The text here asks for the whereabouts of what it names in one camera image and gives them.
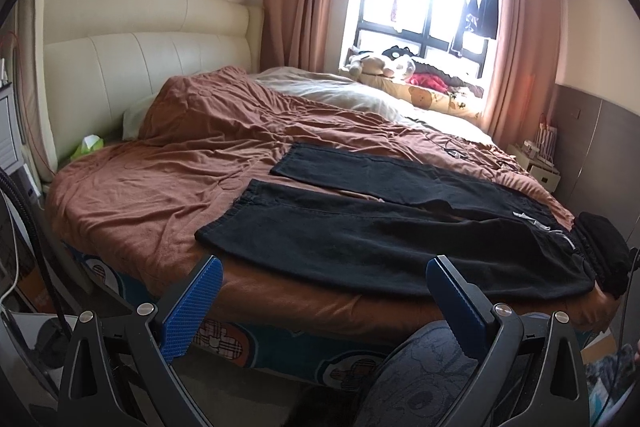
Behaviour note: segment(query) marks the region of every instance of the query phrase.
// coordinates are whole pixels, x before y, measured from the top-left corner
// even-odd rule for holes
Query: black corrugated hose
[[[49,274],[49,269],[47,268],[47,263],[45,262],[42,248],[40,247],[40,238],[38,237],[38,231],[36,229],[33,216],[31,215],[29,204],[24,199],[24,196],[20,192],[17,185],[9,177],[9,175],[4,172],[4,169],[2,168],[0,168],[0,190],[2,190],[2,192],[6,194],[7,198],[9,198],[9,201],[12,202],[15,210],[20,216],[20,219],[24,223],[24,227],[27,230],[27,235],[29,236],[29,240],[31,241],[31,248],[33,248],[33,256],[35,257],[36,263],[38,264],[38,269],[40,270],[40,275],[42,276],[44,285],[47,288],[49,297],[51,297],[53,307],[56,309],[56,315],[58,316],[58,320],[60,321],[62,331],[63,333],[65,333],[65,336],[69,340],[71,340],[71,327],[65,319],[60,296],[58,295],[58,292],[56,291],[56,288],[53,286],[53,283],[51,281],[51,275]]]

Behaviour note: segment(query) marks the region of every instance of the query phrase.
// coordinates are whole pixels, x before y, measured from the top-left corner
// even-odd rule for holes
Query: silver bolt
[[[567,322],[569,322],[569,315],[564,312],[556,312],[556,319],[558,322],[562,322],[562,324],[567,324]]]
[[[80,322],[82,322],[82,323],[87,323],[87,322],[89,322],[92,318],[94,318],[94,314],[93,314],[93,312],[85,311],[85,312],[82,312],[82,313],[80,314],[80,316],[78,317],[78,320],[79,320]]]
[[[153,304],[145,302],[138,306],[138,315],[148,315],[154,310]]]
[[[500,315],[500,317],[508,317],[513,313],[513,310],[509,308],[506,304],[496,304],[495,312]]]

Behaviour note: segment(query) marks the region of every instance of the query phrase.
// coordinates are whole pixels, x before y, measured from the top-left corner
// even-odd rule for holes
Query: red cable
[[[33,144],[33,149],[35,150],[36,154],[38,155],[38,158],[40,158],[40,161],[42,162],[42,164],[45,166],[45,168],[52,174],[52,176],[55,176],[56,173],[53,172],[50,168],[49,168],[49,162],[45,161],[44,158],[42,157],[42,155],[40,154],[40,151],[38,150],[38,147],[36,145],[36,140],[33,137],[33,134],[31,133],[31,126],[29,125],[29,116],[27,114],[27,107],[26,107],[26,103],[24,100],[24,80],[22,77],[22,52],[20,51],[20,39],[18,38],[18,35],[15,34],[15,32],[12,31],[8,31],[6,33],[6,35],[3,35],[2,38],[0,39],[0,52],[2,51],[2,46],[4,45],[4,40],[6,39],[7,35],[11,35],[14,40],[15,40],[15,47],[18,53],[18,81],[20,82],[20,96],[18,97],[18,100],[20,100],[20,102],[22,103],[22,110],[23,110],[23,114],[24,114],[24,121],[26,123],[26,127],[27,127],[27,131],[29,133],[29,138],[31,138],[31,143]]]

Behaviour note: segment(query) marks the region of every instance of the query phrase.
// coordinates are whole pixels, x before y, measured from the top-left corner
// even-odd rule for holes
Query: headboard
[[[257,71],[262,20],[262,8],[226,0],[44,0],[47,156],[61,160],[84,136],[113,132],[171,76]]]

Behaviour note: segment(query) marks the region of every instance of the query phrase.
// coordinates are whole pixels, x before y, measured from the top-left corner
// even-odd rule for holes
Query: orange bedspread
[[[202,256],[194,232],[220,217],[250,179],[322,190],[268,173],[297,140],[491,180],[548,205],[562,225],[572,225],[571,213],[495,147],[283,95],[233,67],[169,79],[146,115],[140,140],[99,150],[56,175],[47,216],[65,242],[161,295]],[[471,160],[455,159],[443,146],[463,148]],[[354,295],[216,254],[225,282],[210,316],[221,321],[396,344],[441,318],[430,299]],[[566,301],[511,304],[519,312],[566,311],[585,330],[608,325],[618,305],[597,286]]]

